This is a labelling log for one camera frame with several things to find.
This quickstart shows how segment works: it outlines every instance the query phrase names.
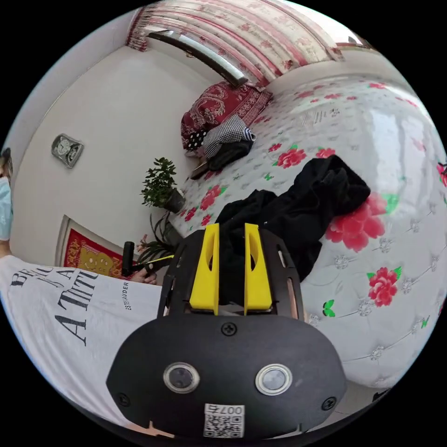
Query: white wall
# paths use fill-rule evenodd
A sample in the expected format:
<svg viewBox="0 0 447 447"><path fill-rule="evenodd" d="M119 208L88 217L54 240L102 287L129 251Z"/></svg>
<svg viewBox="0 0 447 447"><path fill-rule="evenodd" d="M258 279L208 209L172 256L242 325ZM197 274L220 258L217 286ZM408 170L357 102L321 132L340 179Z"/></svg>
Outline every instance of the white wall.
<svg viewBox="0 0 447 447"><path fill-rule="evenodd" d="M48 109L90 67L122 47L136 11L130 11L89 34L65 53L40 80L17 115L4 147L11 148L12 186L23 155Z"/></svg>
<svg viewBox="0 0 447 447"><path fill-rule="evenodd" d="M49 110L23 158L14 188L13 252L53 265L62 218L123 246L150 234L142 181L154 157L177 166L183 183L180 121L212 84L181 62L122 47L83 74ZM82 141L72 170L50 153L59 133Z"/></svg>
<svg viewBox="0 0 447 447"><path fill-rule="evenodd" d="M345 62L326 61L306 65L289 71L275 79L267 90L278 94L289 88L305 84L316 79L324 79L338 75L377 75L397 82L411 93L414 93L410 84L400 74L399 70L380 53L373 50L341 49Z"/></svg>

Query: hand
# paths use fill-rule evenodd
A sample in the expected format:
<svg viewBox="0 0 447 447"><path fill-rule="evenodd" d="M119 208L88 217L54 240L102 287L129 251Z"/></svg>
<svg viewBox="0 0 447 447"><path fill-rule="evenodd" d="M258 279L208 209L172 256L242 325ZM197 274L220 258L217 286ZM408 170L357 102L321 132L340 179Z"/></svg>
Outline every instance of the hand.
<svg viewBox="0 0 447 447"><path fill-rule="evenodd" d="M134 283L145 283L145 284L152 284L157 285L157 275L154 273L150 276L147 276L146 269L141 269L138 271L130 280Z"/></svg>

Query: curtain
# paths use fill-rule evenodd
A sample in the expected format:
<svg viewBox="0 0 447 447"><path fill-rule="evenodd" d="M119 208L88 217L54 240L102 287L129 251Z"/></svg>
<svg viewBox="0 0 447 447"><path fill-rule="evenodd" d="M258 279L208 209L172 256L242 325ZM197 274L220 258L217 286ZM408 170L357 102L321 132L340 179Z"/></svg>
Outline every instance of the curtain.
<svg viewBox="0 0 447 447"><path fill-rule="evenodd" d="M205 45L258 87L304 65L344 60L319 25L280 0L160 1L140 10L127 45L146 51L153 27Z"/></svg>

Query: screw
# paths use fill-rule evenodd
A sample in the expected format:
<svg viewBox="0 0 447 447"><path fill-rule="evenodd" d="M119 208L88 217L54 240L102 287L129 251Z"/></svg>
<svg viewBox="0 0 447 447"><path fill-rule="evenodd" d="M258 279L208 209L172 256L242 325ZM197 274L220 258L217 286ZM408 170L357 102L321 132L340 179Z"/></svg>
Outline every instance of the screw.
<svg viewBox="0 0 447 447"><path fill-rule="evenodd" d="M335 404L337 403L337 399L335 397L328 397L321 406L323 411L331 410L335 407Z"/></svg>
<svg viewBox="0 0 447 447"><path fill-rule="evenodd" d="M234 323L225 323L221 328L222 334L231 337L237 332L237 327Z"/></svg>
<svg viewBox="0 0 447 447"><path fill-rule="evenodd" d="M118 400L119 400L120 405L122 405L122 406L130 405L130 399L124 393L118 394Z"/></svg>

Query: window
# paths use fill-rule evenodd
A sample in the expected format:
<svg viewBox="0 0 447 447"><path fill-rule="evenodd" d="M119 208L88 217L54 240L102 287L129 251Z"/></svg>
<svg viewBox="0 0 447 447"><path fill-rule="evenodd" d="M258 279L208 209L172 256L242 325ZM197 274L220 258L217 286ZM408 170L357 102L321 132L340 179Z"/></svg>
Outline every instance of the window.
<svg viewBox="0 0 447 447"><path fill-rule="evenodd" d="M196 57L214 71L218 72L234 87L240 87L248 81L239 69L230 64L222 56L187 36L171 30L160 30L149 33L148 37L166 42Z"/></svg>

